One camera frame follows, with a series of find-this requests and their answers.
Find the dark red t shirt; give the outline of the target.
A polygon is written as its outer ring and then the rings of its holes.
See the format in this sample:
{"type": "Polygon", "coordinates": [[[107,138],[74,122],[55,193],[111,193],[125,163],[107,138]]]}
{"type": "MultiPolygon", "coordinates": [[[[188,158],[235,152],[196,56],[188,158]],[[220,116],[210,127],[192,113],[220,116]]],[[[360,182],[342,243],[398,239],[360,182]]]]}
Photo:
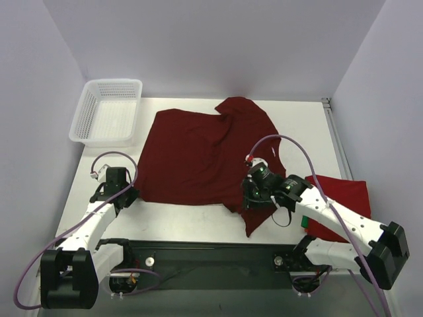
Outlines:
{"type": "Polygon", "coordinates": [[[231,97],[216,114],[179,109],[157,112],[137,165],[135,188],[146,202],[177,205],[222,204],[238,213],[250,236],[275,207],[245,209],[241,182],[245,157],[253,152],[280,176],[286,170],[279,139],[255,143],[278,131],[268,114],[252,100],[231,97]]]}

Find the folded bright red t shirt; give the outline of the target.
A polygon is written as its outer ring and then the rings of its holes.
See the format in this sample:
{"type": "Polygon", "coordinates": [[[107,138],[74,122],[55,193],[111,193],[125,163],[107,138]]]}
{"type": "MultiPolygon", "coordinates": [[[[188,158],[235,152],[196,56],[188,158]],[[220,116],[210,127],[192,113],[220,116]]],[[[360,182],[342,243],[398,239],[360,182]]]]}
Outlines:
{"type": "MultiPolygon", "coordinates": [[[[317,180],[326,196],[361,216],[371,218],[371,207],[365,181],[342,180],[321,175],[317,175],[317,180]]],[[[305,232],[322,240],[348,243],[335,232],[310,218],[308,231],[305,232]]]]}

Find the aluminium right side rail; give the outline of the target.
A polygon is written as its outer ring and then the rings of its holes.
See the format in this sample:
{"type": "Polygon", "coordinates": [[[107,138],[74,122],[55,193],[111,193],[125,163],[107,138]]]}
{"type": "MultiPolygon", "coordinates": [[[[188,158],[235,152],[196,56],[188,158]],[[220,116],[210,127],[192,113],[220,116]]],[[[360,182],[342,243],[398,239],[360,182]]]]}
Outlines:
{"type": "Polygon", "coordinates": [[[334,146],[334,151],[338,163],[338,167],[340,169],[340,174],[342,179],[345,180],[353,180],[353,176],[350,170],[350,165],[348,164],[348,159],[346,157],[346,153],[344,151],[343,144],[340,139],[340,135],[334,120],[334,116],[332,113],[332,107],[330,104],[329,98],[322,98],[321,102],[323,104],[323,109],[325,111],[325,116],[328,124],[328,128],[330,131],[330,136],[332,139],[332,144],[334,146]]]}

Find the white plastic mesh basket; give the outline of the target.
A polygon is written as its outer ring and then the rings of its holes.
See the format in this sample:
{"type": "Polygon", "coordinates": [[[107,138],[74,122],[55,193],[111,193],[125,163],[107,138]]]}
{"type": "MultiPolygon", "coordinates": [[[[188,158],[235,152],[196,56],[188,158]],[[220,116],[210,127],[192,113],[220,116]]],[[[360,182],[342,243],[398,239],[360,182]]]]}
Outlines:
{"type": "Polygon", "coordinates": [[[69,138],[87,147],[130,147],[141,106],[137,79],[97,79],[83,87],[69,138]]]}

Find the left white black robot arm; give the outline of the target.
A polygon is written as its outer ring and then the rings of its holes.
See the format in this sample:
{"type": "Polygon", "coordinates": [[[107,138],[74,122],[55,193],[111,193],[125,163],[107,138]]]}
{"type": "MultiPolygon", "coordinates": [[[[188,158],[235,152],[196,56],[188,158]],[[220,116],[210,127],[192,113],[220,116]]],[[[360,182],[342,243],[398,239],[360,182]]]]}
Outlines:
{"type": "Polygon", "coordinates": [[[40,261],[40,300],[44,309],[90,309],[101,281],[113,270],[135,264],[130,242],[102,239],[109,224],[128,208],[139,192],[127,181],[124,167],[106,167],[103,181],[89,200],[84,224],[40,261]]]}

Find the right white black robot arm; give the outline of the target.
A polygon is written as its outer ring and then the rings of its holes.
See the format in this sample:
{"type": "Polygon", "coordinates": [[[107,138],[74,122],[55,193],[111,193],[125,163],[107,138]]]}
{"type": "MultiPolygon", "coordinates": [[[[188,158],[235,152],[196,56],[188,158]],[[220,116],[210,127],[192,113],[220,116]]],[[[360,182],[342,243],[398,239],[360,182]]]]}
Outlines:
{"type": "Polygon", "coordinates": [[[299,213],[345,239],[330,242],[317,237],[303,238],[293,253],[299,269],[312,265],[358,270],[370,283],[383,290],[393,288],[410,252],[406,233],[395,222],[388,225],[364,217],[329,197],[317,186],[292,174],[286,178],[273,173],[265,160],[247,162],[249,171],[242,187],[247,208],[284,207],[299,213]]]}

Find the folded green t shirt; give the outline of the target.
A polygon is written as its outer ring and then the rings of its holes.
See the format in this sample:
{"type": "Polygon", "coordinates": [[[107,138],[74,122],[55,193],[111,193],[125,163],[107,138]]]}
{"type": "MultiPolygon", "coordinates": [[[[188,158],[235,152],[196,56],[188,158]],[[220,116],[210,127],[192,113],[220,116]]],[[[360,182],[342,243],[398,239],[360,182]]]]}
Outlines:
{"type": "Polygon", "coordinates": [[[302,219],[301,219],[301,227],[305,231],[308,231],[308,228],[309,228],[309,218],[308,217],[302,216],[302,219]]]}

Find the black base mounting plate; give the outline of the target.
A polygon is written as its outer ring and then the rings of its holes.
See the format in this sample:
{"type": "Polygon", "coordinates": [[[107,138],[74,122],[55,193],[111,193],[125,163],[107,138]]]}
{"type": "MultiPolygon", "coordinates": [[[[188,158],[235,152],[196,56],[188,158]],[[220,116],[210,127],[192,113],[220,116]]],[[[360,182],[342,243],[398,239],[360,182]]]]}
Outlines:
{"type": "Polygon", "coordinates": [[[124,261],[108,276],[115,293],[149,290],[313,292],[330,271],[290,244],[147,242],[118,239],[124,261]]]}

